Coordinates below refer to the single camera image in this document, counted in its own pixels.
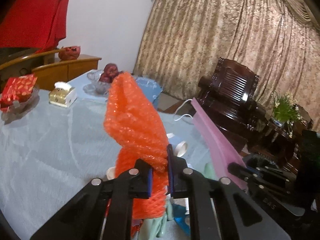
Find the red fabric cover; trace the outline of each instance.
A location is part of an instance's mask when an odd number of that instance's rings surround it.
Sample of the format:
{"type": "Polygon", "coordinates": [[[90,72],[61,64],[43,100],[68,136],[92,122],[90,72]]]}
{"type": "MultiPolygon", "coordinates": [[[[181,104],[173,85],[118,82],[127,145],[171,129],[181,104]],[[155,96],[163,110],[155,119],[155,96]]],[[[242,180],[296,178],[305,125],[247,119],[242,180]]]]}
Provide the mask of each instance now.
{"type": "Polygon", "coordinates": [[[57,47],[66,37],[69,0],[16,0],[0,24],[0,47],[57,47]]]}

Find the pink plastic bag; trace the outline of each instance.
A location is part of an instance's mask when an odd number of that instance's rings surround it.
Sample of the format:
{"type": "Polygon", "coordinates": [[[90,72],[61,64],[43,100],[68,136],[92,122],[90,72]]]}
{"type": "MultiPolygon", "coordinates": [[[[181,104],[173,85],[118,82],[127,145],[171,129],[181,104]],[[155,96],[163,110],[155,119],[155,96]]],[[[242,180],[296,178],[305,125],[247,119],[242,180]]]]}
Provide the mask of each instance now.
{"type": "Polygon", "coordinates": [[[229,177],[239,188],[246,189],[246,182],[228,172],[228,164],[231,162],[245,167],[241,156],[211,121],[195,98],[193,98],[191,104],[196,110],[196,114],[193,116],[193,123],[207,143],[216,175],[218,178],[229,177]]]}

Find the red snack box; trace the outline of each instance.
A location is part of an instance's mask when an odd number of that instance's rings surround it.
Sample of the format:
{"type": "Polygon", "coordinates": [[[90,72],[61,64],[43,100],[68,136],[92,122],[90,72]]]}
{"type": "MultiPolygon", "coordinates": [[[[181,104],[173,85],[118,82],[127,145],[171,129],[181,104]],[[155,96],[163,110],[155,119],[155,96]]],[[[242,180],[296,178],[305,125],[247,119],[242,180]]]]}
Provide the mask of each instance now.
{"type": "Polygon", "coordinates": [[[36,80],[37,77],[33,74],[9,78],[2,92],[1,110],[6,110],[16,100],[20,103],[26,102],[31,96],[36,80]]]}

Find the curtain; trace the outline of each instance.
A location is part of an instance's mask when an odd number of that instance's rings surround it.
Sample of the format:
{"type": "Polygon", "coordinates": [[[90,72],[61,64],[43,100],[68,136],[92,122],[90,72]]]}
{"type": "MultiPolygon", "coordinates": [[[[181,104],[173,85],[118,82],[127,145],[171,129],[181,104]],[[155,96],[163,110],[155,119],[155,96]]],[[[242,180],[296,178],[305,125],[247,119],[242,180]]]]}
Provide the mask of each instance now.
{"type": "Polygon", "coordinates": [[[134,74],[180,99],[198,93],[219,57],[260,76],[255,99],[293,93],[320,130],[320,35],[302,0],[155,0],[134,74]]]}

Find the metal screw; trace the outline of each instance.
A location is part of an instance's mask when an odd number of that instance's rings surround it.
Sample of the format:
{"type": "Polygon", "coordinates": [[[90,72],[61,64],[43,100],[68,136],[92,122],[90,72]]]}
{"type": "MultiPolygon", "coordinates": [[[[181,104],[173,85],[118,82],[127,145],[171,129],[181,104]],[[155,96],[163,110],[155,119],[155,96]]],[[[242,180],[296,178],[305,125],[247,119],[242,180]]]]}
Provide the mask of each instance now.
{"type": "Polygon", "coordinates": [[[139,170],[136,169],[136,168],[133,168],[133,169],[129,170],[129,174],[130,175],[137,175],[138,173],[139,173],[139,170]]]}
{"type": "Polygon", "coordinates": [[[184,168],[184,169],[183,169],[183,173],[184,173],[184,174],[187,174],[187,175],[190,175],[190,174],[193,173],[193,170],[190,169],[190,168],[184,168]]]}
{"type": "Polygon", "coordinates": [[[95,179],[91,180],[91,184],[94,186],[98,186],[101,184],[101,179],[95,178],[95,179]]]}
{"type": "Polygon", "coordinates": [[[231,183],[231,179],[229,179],[228,177],[222,177],[220,181],[224,185],[229,185],[231,183]]]}

